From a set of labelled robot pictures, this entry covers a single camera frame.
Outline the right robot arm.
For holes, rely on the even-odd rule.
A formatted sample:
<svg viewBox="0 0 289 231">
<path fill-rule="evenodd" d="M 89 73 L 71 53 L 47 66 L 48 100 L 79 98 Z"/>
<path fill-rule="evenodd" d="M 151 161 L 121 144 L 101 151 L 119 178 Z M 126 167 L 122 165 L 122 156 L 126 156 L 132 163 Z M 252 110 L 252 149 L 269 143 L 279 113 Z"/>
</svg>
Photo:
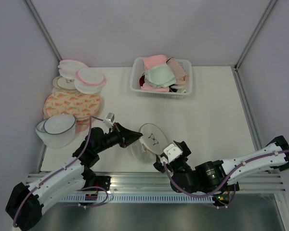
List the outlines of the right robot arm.
<svg viewBox="0 0 289 231">
<path fill-rule="evenodd" d="M 196 167 L 187 163 L 190 154 L 184 141 L 174 141 L 156 156 L 154 168 L 167 174 L 173 191 L 194 198 L 236 192 L 241 178 L 272 169 L 289 169 L 289 144 L 283 136 L 275 137 L 264 148 L 248 155 L 208 161 Z"/>
</svg>

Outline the beige trimmed mesh laundry bag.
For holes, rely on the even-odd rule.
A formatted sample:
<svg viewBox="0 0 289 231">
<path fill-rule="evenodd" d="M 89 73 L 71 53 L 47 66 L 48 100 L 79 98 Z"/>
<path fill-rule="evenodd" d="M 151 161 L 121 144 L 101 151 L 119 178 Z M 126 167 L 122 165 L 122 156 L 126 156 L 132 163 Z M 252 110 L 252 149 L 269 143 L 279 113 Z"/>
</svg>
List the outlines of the beige trimmed mesh laundry bag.
<svg viewBox="0 0 289 231">
<path fill-rule="evenodd" d="M 169 141 L 164 132 L 152 123 L 143 124 L 139 132 L 142 133 L 142 137 L 131 145 L 131 153 L 142 163 L 154 163 Z"/>
</svg>

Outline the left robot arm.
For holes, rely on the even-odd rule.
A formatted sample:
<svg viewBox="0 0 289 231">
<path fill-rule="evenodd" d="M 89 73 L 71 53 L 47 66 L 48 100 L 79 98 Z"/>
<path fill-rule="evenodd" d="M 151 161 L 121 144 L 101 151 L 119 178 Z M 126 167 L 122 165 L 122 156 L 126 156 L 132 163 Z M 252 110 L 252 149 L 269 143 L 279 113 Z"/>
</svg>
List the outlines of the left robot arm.
<svg viewBox="0 0 289 231">
<path fill-rule="evenodd" d="M 33 228 L 54 204 L 77 190 L 95 187 L 96 174 L 91 167 L 99 161 L 99 153 L 118 145 L 126 148 L 142 137 L 142 133 L 114 123 L 108 133 L 90 127 L 80 147 L 62 167 L 31 183 L 14 186 L 5 211 L 13 226 L 22 231 Z"/>
</svg>

